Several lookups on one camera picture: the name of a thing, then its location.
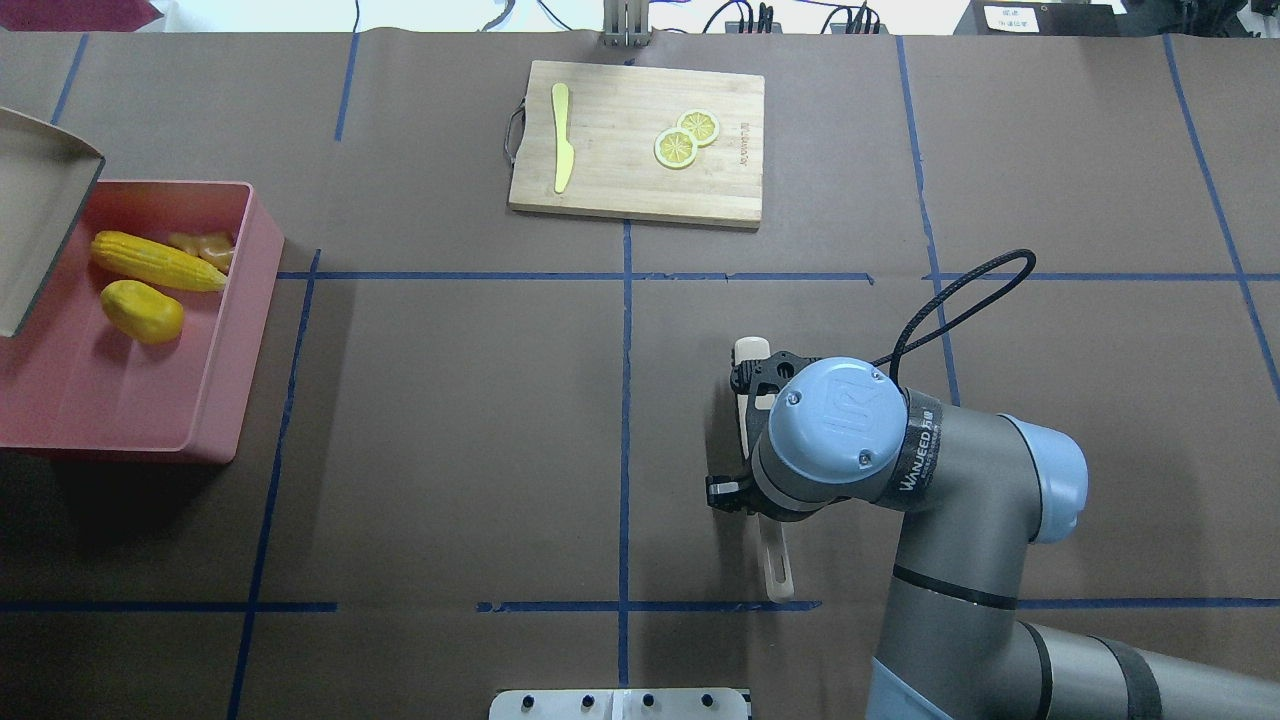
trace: black strap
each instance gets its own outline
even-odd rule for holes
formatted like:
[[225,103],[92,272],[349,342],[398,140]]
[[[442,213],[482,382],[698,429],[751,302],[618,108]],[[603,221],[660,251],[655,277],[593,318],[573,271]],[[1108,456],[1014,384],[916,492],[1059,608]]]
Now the black strap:
[[915,570],[909,570],[906,568],[902,568],[901,565],[893,565],[893,577],[897,578],[899,580],[902,580],[904,583],[910,583],[918,588],[924,588],[927,591],[954,597],[956,600],[963,600],[965,602],[972,602],[974,605],[995,607],[996,610],[1018,610],[1016,597],[995,594],[989,592],[977,591],[973,588],[966,588],[964,585],[956,585],[946,580],[940,580],[937,578],[931,578],[928,575],[916,573]]
[[1120,664],[1125,689],[1129,692],[1128,720],[1164,720],[1165,711],[1160,703],[1160,683],[1156,682],[1156,675],[1152,674],[1147,660],[1137,650],[1120,641],[1108,641],[1097,635],[1089,637],[1107,646],[1116,662]]
[[1032,642],[1036,643],[1036,655],[1041,659],[1041,703],[1036,708],[1034,720],[1046,720],[1048,717],[1048,706],[1053,702],[1053,662],[1048,659],[1048,647],[1044,644],[1044,638],[1039,634],[1039,630],[1034,625],[1021,623],[1027,632],[1032,635]]

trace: white label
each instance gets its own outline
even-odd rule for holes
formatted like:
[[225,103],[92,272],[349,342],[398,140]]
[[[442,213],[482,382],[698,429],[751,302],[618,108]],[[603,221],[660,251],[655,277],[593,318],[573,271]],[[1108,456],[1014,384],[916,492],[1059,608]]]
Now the white label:
[[987,27],[1005,32],[1039,32],[1034,8],[996,8],[984,5]]

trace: open container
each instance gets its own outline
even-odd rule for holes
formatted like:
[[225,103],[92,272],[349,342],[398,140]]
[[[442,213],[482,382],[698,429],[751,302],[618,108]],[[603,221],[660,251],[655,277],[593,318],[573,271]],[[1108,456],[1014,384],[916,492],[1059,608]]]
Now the open container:
[[[228,232],[223,292],[159,288],[183,305],[182,336],[141,345],[102,314],[120,275],[90,263],[104,229],[157,242]],[[234,182],[102,181],[26,324],[0,337],[0,447],[54,457],[229,462],[244,420],[284,236]]]

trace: yellow knife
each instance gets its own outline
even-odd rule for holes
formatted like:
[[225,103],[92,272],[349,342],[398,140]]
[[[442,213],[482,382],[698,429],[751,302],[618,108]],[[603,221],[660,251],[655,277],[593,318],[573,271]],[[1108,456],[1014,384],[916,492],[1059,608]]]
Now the yellow knife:
[[552,113],[556,115],[556,192],[564,192],[573,172],[573,146],[568,143],[568,86],[552,86]]

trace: corn cob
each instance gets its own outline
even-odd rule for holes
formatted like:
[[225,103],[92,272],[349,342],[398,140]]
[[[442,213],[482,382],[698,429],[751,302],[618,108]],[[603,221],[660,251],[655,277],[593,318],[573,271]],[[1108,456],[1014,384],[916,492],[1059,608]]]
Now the corn cob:
[[227,286],[227,275],[205,260],[119,231],[97,233],[90,255],[104,269],[164,287],[216,291]]

